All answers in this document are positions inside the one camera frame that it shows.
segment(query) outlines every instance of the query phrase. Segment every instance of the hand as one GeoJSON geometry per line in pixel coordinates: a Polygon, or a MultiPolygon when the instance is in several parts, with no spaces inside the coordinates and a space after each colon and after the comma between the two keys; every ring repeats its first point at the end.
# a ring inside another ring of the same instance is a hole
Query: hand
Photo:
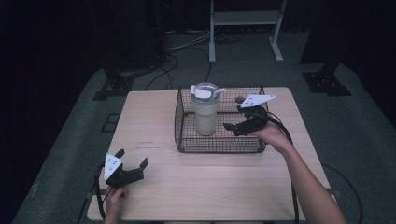
{"type": "Polygon", "coordinates": [[[283,134],[280,128],[271,121],[268,121],[263,129],[250,133],[249,135],[260,138],[282,154],[287,148],[290,148],[290,146],[292,147],[291,142],[286,138],[285,134],[283,134]]]}
{"type": "Polygon", "coordinates": [[[128,186],[119,189],[108,187],[106,190],[106,217],[105,223],[117,223],[121,217],[122,199],[128,197],[128,186]]]}

